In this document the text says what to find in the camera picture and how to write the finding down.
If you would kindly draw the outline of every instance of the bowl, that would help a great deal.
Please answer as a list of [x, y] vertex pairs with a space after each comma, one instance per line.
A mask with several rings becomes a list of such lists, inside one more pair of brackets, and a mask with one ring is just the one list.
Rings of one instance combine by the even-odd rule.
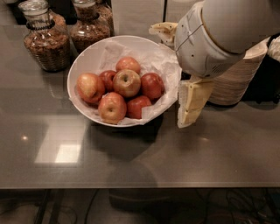
[[[152, 106], [143, 109], [142, 119], [125, 117], [117, 125], [102, 121], [97, 107], [86, 104], [76, 92], [76, 81], [82, 73], [100, 74], [116, 70], [116, 62], [123, 56], [135, 58], [141, 65], [140, 76], [148, 72], [158, 73], [165, 86], [164, 95]], [[157, 44], [137, 36], [105, 38], [84, 50], [72, 64], [67, 77], [67, 90], [73, 105], [88, 119], [106, 126], [124, 128], [143, 125], [163, 114], [177, 99], [181, 68], [175, 52], [166, 45]]]

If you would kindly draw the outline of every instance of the stack of paper bowls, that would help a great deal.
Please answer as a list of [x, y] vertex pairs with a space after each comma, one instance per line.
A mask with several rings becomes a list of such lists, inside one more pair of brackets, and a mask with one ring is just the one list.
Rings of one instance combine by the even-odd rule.
[[231, 66], [223, 75], [214, 78], [211, 103], [232, 106], [238, 103], [261, 65], [268, 51], [266, 40], [246, 51], [245, 57]]

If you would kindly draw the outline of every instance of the gray table surface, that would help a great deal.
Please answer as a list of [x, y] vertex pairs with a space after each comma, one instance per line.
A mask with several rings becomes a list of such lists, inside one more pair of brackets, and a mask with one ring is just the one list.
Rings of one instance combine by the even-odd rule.
[[280, 186], [278, 105], [206, 106], [179, 129], [175, 103], [144, 126], [102, 126], [68, 100], [68, 69], [37, 66], [25, 33], [0, 26], [0, 188]]

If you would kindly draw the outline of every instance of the apple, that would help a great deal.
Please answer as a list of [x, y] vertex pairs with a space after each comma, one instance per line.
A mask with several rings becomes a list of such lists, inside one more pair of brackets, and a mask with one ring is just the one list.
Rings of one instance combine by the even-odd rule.
[[80, 98], [90, 104], [98, 104], [105, 94], [104, 83], [95, 73], [81, 73], [76, 81], [76, 88]]
[[151, 105], [150, 99], [145, 95], [139, 95], [127, 102], [127, 117], [134, 119], [142, 118], [142, 108]]
[[140, 74], [141, 66], [138, 63], [138, 61], [136, 61], [136, 59], [134, 59], [130, 56], [125, 56], [125, 57], [120, 58], [115, 65], [115, 70], [117, 72], [119, 72], [123, 69], [129, 69], [129, 70], [136, 72], [137, 74]]
[[140, 76], [133, 70], [123, 69], [115, 75], [113, 87], [114, 91], [123, 97], [133, 97], [137, 95], [140, 90]]
[[99, 76], [101, 77], [101, 79], [104, 82], [107, 92], [114, 91], [113, 79], [114, 79], [115, 75], [116, 75], [116, 71], [113, 71], [113, 70], [106, 70], [99, 74]]
[[98, 105], [98, 113], [104, 123], [118, 124], [126, 115], [127, 105], [115, 92], [105, 94]]
[[165, 84], [157, 73], [146, 73], [141, 77], [141, 93], [151, 101], [160, 98], [165, 92]]

